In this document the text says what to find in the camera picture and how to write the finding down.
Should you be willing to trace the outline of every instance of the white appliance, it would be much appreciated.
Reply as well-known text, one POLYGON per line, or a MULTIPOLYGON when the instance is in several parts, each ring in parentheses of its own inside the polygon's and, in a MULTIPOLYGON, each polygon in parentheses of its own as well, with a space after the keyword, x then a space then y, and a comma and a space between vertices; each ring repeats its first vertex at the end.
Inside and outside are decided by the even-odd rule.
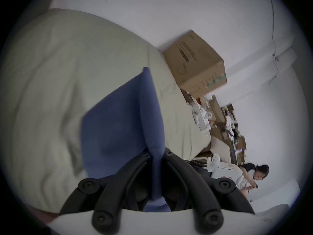
POLYGON ((219 154, 213 153, 211 157, 198 157, 194 160, 207 160, 207 171, 212 172, 211 178, 229 178, 236 183, 238 187, 244 178, 242 170, 235 164, 220 162, 219 154))

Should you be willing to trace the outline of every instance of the beige fabric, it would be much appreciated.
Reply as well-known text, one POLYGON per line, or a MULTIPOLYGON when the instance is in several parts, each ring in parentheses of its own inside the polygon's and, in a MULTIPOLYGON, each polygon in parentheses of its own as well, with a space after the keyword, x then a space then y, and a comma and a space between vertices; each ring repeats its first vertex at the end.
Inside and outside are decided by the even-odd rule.
POLYGON ((81 117, 105 96, 150 67, 166 146, 184 159, 210 142, 163 55, 103 18, 50 10, 7 46, 0 75, 1 162, 28 205, 59 212, 87 175, 81 164, 81 117))
POLYGON ((219 154, 220 161, 231 164, 229 146, 216 137, 211 140, 211 152, 219 154))

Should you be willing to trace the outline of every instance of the green print on box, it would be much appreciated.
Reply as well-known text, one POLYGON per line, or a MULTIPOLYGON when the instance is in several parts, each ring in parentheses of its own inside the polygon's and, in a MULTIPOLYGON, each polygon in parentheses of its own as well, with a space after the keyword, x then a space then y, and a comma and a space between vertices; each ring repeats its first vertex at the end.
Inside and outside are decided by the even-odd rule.
POLYGON ((217 77, 216 79, 214 79, 213 81, 207 83, 207 88, 209 88, 209 86, 217 83, 218 81, 221 81, 224 77, 226 76, 225 73, 221 74, 219 77, 217 77))

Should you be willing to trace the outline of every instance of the pillow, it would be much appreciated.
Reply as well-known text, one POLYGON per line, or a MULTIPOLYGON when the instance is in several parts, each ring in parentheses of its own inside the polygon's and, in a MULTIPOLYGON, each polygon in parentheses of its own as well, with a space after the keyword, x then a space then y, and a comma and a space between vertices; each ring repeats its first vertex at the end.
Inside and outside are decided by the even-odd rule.
POLYGON ((219 154, 220 161, 231 164, 229 146, 216 137, 211 137, 211 152, 219 154))

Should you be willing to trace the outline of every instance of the wire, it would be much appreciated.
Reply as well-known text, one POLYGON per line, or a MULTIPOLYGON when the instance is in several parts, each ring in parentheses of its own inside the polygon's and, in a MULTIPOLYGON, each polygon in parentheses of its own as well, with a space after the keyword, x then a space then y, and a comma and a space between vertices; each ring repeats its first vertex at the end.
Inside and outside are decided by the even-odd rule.
POLYGON ((275 44, 275 42, 274 42, 274 6, 273 6, 273 1, 271 0, 271 5, 272 5, 272 15, 273 15, 273 26, 272 26, 272 41, 273 41, 273 44, 274 44, 274 46, 275 46, 275 50, 274 50, 274 53, 273 53, 273 55, 272 55, 272 60, 273 60, 273 63, 274 63, 274 65, 275 65, 275 67, 276 67, 276 69, 277 69, 277 73, 276 73, 276 75, 274 76, 274 78, 276 78, 277 77, 277 75, 278 75, 278 73, 279 73, 279 70, 278 70, 278 68, 277 68, 277 65, 276 65, 276 63, 275 63, 275 61, 274 61, 274 56, 275 56, 275 53, 276 53, 276 44, 275 44))
POLYGON ((274 22, 275 22, 275 21, 274 21, 274 6, 273 6, 273 1, 272 1, 272 0, 271 0, 271 5, 272 5, 272 15, 273 15, 272 41, 273 41, 273 44, 274 44, 274 46, 275 46, 274 53, 272 54, 272 60, 273 60, 273 63, 274 63, 274 65, 275 65, 276 69, 277 69, 277 73, 276 73, 276 75, 275 75, 274 77, 272 77, 270 80, 264 82, 263 84, 261 84, 260 86, 254 88, 254 89, 251 90, 250 92, 248 92, 248 93, 244 94, 243 96, 237 98, 237 99, 236 99, 235 101, 233 101, 232 103, 237 102, 237 101, 243 99, 243 98, 246 97, 246 96, 249 96, 251 93, 255 92, 256 90, 258 90, 259 88, 261 88, 263 85, 265 85, 265 84, 270 84, 270 83, 277 77, 277 75, 278 75, 278 73, 279 73, 279 70, 278 70, 278 68, 277 68, 277 65, 276 65, 276 63, 275 63, 275 61, 274 61, 274 56, 275 56, 275 53, 276 53, 276 44, 275 44, 275 42, 274 42, 274 22))

